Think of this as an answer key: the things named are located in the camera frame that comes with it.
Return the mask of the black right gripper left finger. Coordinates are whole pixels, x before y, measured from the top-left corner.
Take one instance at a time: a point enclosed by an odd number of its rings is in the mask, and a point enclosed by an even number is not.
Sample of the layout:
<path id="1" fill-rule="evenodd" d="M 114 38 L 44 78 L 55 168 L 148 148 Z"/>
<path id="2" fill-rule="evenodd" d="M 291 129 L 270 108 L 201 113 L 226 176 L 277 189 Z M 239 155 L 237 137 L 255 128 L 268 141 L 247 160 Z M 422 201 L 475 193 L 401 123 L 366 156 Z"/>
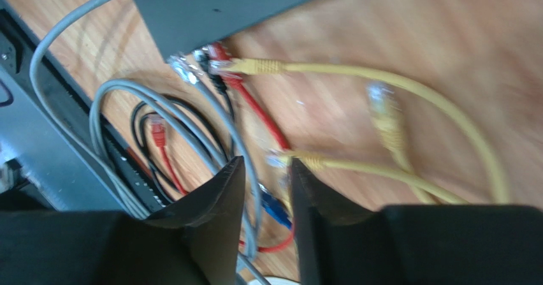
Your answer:
<path id="1" fill-rule="evenodd" d="M 58 212 L 1 195 L 2 284 L 234 284 L 245 198 L 243 157 L 181 200 L 137 220 Z"/>

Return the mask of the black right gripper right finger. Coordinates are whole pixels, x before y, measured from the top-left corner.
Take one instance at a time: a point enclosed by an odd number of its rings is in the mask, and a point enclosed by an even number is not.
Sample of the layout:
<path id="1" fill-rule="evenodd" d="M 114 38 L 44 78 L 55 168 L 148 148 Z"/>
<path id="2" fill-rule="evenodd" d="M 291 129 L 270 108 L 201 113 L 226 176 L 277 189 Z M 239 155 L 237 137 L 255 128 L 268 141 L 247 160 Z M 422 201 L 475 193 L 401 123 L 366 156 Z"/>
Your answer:
<path id="1" fill-rule="evenodd" d="M 291 164 L 302 284 L 541 284 L 542 211 L 521 205 L 364 208 Z"/>

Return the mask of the yellow ethernet cable short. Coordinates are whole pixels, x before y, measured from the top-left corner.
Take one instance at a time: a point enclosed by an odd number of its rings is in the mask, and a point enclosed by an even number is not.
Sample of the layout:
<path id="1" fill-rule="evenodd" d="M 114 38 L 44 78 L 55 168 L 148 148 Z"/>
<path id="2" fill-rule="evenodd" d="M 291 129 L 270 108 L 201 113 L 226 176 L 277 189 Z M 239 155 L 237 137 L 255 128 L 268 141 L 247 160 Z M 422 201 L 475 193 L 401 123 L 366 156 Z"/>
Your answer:
<path id="1" fill-rule="evenodd" d="M 296 73 L 324 73 L 360 77 L 374 81 L 384 82 L 389 86 L 403 89 L 438 108 L 448 116 L 465 134 L 475 151 L 478 153 L 487 172 L 491 186 L 491 195 L 495 203 L 505 204 L 511 201 L 509 183 L 505 170 L 481 130 L 458 108 L 454 103 L 437 91 L 413 79 L 403 77 L 387 71 L 366 68 L 362 66 L 349 66 L 339 64 L 318 64 L 282 62 L 271 59 L 231 59 L 213 60 L 212 71 L 225 77 L 235 74 L 244 75 L 279 75 L 288 72 Z"/>

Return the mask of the yellow ethernet cable port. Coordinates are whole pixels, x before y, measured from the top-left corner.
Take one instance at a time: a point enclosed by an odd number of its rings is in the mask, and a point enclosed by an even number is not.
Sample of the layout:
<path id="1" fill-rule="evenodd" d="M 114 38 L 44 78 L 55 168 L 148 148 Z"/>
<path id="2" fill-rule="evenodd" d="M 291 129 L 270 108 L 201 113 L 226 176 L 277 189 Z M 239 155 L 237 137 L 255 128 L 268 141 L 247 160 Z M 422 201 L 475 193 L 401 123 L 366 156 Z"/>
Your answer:
<path id="1" fill-rule="evenodd" d="M 409 158 L 407 130 L 394 90 L 384 82 L 373 81 L 366 86 L 366 93 L 372 124 L 381 144 L 402 171 L 414 175 L 415 169 Z"/>
<path id="2" fill-rule="evenodd" d="M 303 151 L 271 151 L 266 160 L 273 167 L 285 167 L 294 159 L 300 160 L 311 170 L 320 170 L 331 168 L 337 170 L 349 170 L 361 173 L 369 173 L 381 177 L 397 180 L 408 185 L 419 201 L 425 204 L 467 204 L 462 197 L 440 187 L 434 183 L 428 182 L 423 178 L 408 172 L 407 170 L 396 170 L 394 168 L 379 166 L 377 164 L 363 163 L 348 159 L 337 159 L 324 157 L 313 152 Z"/>

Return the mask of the black network switch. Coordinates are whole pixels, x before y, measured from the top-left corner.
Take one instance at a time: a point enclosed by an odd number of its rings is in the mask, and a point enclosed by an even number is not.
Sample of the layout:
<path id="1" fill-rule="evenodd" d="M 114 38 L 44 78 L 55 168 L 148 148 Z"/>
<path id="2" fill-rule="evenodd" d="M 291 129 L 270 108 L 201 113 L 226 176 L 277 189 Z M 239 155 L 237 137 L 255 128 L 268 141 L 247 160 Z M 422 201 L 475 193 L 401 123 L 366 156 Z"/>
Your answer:
<path id="1" fill-rule="evenodd" d="M 189 54 L 311 0 L 133 0 L 163 58 Z"/>

